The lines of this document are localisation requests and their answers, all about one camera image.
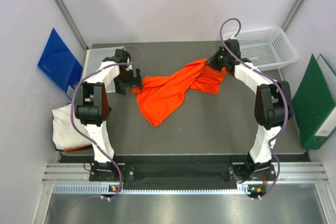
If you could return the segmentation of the orange t-shirt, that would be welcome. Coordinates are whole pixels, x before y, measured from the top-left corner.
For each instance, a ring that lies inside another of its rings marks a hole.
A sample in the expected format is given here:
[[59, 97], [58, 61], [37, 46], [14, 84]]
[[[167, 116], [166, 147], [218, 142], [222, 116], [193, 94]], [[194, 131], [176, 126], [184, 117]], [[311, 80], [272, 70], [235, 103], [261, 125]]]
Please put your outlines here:
[[200, 59], [188, 63], [171, 76], [145, 77], [142, 88], [132, 88], [140, 112], [152, 126], [159, 126], [180, 107], [189, 89], [218, 94], [227, 71], [214, 70], [205, 62]]

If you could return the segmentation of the white plastic basket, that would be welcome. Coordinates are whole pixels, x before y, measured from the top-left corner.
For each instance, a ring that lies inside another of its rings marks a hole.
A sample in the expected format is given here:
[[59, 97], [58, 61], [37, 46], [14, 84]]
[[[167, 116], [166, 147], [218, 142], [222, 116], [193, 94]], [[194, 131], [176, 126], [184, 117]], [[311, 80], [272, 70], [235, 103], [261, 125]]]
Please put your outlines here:
[[287, 34], [279, 27], [244, 29], [236, 39], [241, 57], [261, 71], [281, 69], [299, 59]]

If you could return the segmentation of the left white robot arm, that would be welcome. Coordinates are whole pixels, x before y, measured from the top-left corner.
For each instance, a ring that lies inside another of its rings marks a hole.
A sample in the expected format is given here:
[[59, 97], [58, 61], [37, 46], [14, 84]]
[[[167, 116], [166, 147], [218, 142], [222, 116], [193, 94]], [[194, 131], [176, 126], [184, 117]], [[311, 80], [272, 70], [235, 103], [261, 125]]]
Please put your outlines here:
[[75, 86], [70, 120], [74, 130], [92, 144], [94, 161], [89, 170], [91, 182], [122, 178], [107, 131], [111, 108], [106, 88], [114, 84], [114, 92], [123, 95], [127, 88], [142, 89], [141, 71], [138, 68], [133, 71], [130, 61], [129, 56], [125, 59], [105, 58], [96, 72], [84, 77]]

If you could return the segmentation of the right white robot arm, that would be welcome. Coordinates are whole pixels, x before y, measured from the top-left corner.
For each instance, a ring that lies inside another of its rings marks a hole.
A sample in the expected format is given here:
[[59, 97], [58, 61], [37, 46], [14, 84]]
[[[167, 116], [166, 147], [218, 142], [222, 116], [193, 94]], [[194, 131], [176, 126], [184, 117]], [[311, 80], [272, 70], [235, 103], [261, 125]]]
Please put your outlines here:
[[217, 71], [226, 70], [256, 95], [256, 138], [244, 161], [244, 167], [235, 168], [231, 172], [232, 180], [237, 179], [239, 183], [256, 180], [270, 171], [276, 139], [292, 116], [289, 83], [265, 77], [250, 60], [234, 57], [224, 47], [219, 47], [205, 64]]

